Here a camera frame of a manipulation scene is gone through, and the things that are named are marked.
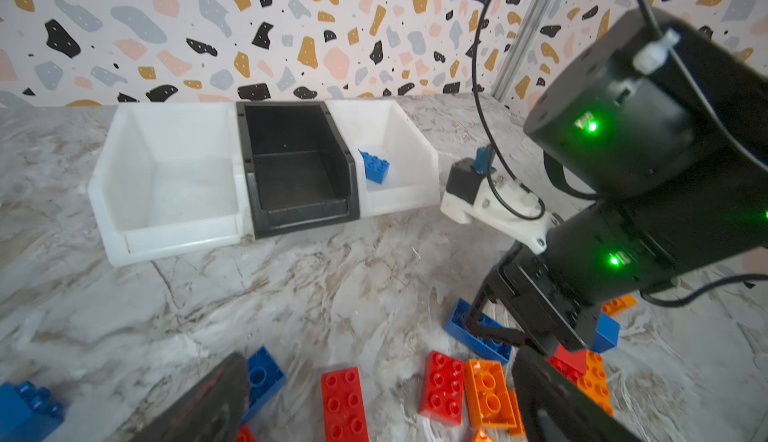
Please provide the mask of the blue long lego brick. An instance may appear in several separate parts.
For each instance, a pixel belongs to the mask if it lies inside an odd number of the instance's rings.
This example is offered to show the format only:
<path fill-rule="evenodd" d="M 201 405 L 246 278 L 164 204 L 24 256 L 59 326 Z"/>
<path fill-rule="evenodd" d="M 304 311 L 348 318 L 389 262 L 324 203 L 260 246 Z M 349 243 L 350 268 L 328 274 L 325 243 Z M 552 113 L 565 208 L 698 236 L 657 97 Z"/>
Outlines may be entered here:
<path fill-rule="evenodd" d="M 494 342 L 488 338 L 478 338 L 472 335 L 465 326 L 465 320 L 469 313 L 471 305 L 464 299 L 459 298 L 451 311 L 449 319 L 444 325 L 445 331 L 461 344 L 465 345 L 481 359 L 499 362 L 506 365 L 513 352 L 513 348 L 508 344 Z"/>

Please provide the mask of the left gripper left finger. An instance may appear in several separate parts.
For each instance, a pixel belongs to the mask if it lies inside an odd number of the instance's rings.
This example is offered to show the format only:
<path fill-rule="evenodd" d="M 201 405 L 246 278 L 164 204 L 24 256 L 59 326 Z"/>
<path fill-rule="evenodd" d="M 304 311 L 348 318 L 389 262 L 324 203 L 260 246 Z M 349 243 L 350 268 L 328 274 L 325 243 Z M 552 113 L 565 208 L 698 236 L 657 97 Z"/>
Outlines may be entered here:
<path fill-rule="evenodd" d="M 235 441 L 247 395 L 247 361 L 234 352 L 132 441 Z"/>

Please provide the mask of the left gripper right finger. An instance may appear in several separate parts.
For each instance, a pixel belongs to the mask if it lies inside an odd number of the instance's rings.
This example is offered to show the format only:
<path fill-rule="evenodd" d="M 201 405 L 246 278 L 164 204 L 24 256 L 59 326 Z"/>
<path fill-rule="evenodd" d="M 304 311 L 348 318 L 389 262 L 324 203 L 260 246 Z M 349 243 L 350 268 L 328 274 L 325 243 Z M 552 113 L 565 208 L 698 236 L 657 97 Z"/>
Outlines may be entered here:
<path fill-rule="evenodd" d="M 512 377 L 528 440 L 640 442 L 533 348 L 518 350 Z"/>

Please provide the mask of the small red lego brick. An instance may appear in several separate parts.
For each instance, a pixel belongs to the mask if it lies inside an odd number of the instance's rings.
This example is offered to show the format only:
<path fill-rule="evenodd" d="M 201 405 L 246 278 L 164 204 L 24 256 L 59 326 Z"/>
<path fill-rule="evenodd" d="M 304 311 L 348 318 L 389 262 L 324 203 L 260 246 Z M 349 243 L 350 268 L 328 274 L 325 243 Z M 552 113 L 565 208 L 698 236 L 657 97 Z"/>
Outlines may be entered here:
<path fill-rule="evenodd" d="M 250 428 L 243 424 L 240 426 L 235 442 L 256 442 Z"/>

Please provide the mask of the red square lego brick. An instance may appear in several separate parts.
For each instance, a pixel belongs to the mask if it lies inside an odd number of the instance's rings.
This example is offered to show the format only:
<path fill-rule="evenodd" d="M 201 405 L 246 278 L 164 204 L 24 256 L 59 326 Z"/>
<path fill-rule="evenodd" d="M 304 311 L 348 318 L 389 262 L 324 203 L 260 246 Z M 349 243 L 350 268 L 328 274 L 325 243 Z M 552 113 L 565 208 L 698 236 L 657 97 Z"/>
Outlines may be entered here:
<path fill-rule="evenodd" d="M 464 363 L 432 351 L 426 358 L 418 413 L 447 426 L 462 424 Z"/>

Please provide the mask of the small blue lego brick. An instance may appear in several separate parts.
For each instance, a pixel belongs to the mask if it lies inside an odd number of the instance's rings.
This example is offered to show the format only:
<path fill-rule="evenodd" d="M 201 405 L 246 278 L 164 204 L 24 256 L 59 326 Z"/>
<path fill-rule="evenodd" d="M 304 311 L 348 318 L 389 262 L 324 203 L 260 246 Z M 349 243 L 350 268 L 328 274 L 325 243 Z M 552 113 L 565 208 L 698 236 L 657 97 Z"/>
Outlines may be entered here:
<path fill-rule="evenodd" d="M 620 324 L 610 316 L 601 313 L 596 326 L 591 351 L 602 354 L 616 348 L 620 334 Z"/>

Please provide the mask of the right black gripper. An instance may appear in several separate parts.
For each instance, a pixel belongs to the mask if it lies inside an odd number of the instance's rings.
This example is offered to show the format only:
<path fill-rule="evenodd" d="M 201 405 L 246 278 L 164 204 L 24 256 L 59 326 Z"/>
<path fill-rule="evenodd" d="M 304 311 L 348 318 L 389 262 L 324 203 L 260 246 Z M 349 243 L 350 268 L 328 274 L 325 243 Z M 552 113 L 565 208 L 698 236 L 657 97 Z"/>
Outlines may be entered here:
<path fill-rule="evenodd" d="M 519 327 L 482 325 L 483 309 L 489 302 L 503 305 Z M 515 243 L 486 275 L 465 317 L 465 327 L 478 339 L 552 355 L 559 346 L 570 352 L 591 348 L 600 315 L 598 306 L 585 306 L 568 297 L 543 259 Z"/>

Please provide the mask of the blue lego brick pair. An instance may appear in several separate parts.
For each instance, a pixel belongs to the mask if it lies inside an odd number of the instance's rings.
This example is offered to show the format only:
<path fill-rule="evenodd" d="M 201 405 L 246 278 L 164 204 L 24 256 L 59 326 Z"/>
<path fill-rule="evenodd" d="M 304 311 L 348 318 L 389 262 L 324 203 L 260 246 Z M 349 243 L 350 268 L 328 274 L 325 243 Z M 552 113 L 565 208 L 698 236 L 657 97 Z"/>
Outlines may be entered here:
<path fill-rule="evenodd" d="M 365 178 L 375 184 L 382 185 L 388 175 L 390 163 L 368 152 L 360 151 L 363 160 Z"/>

